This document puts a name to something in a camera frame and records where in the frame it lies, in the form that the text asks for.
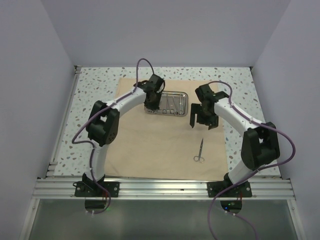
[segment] tabletop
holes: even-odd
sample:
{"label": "tabletop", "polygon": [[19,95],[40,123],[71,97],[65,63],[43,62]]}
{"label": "tabletop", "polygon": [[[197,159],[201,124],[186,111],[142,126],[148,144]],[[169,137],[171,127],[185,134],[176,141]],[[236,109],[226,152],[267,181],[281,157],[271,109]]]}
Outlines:
{"label": "tabletop", "polygon": [[[255,84],[248,67],[154,67],[155,74],[165,80],[224,81],[233,88],[232,101],[249,115],[264,121]],[[139,68],[139,78],[149,79],[150,67]],[[54,176],[81,176],[88,167],[91,146],[72,144],[71,139],[88,120],[93,104],[101,99],[115,97],[120,78],[136,78],[135,67],[82,67],[73,93],[71,107],[54,161]],[[219,91],[229,92],[223,84]],[[242,137],[226,121],[223,121],[226,158],[229,171],[241,161]],[[81,139],[87,138],[83,131]],[[257,175],[279,177],[278,167],[265,169]]]}

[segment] black mounting base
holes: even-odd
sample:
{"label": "black mounting base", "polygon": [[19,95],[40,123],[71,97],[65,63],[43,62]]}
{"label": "black mounting base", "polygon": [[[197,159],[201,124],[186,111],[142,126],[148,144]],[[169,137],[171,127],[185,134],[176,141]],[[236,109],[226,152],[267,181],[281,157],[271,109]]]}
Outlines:
{"label": "black mounting base", "polygon": [[[111,198],[117,198],[119,195],[120,183],[118,181],[104,181],[104,177],[97,183],[108,190]],[[94,197],[106,197],[105,192],[99,188],[91,179],[89,179],[84,173],[82,181],[73,183],[75,187],[74,196],[80,198],[94,198]]]}
{"label": "black mounting base", "polygon": [[[210,181],[206,183],[208,197],[214,198],[218,193],[220,193],[223,189],[226,189],[223,181]],[[242,198],[251,198],[251,186],[248,181],[230,189],[229,191],[223,193],[219,196],[219,198],[237,198],[241,196]]]}

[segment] scissors blade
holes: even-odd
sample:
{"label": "scissors blade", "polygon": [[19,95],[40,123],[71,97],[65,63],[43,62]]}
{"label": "scissors blade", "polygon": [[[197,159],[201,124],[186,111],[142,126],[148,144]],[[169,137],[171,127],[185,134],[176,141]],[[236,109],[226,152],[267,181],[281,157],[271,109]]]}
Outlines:
{"label": "scissors blade", "polygon": [[204,138],[202,138],[202,140],[201,140],[200,149],[199,149],[199,158],[201,157],[203,145],[204,145]]}

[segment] scissors handle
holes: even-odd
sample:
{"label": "scissors handle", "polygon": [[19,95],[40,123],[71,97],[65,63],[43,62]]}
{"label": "scissors handle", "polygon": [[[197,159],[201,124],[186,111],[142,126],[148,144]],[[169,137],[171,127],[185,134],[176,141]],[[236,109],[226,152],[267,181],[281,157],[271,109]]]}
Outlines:
{"label": "scissors handle", "polygon": [[205,161],[202,156],[194,156],[193,160],[195,160],[196,162],[200,162],[201,164]]}

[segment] gray wall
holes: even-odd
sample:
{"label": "gray wall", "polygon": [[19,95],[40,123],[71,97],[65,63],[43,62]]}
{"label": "gray wall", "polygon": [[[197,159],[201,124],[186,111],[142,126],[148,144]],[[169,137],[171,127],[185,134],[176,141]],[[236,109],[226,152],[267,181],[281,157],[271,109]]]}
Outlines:
{"label": "gray wall", "polygon": [[[264,116],[293,138],[296,156],[281,167],[291,178],[310,240],[320,239],[320,1],[291,0],[253,68]],[[291,148],[281,141],[282,159]]]}
{"label": "gray wall", "polygon": [[73,65],[39,0],[0,3],[0,239],[18,239],[71,89]]}
{"label": "gray wall", "polygon": [[78,65],[253,66],[290,0],[42,0]]}

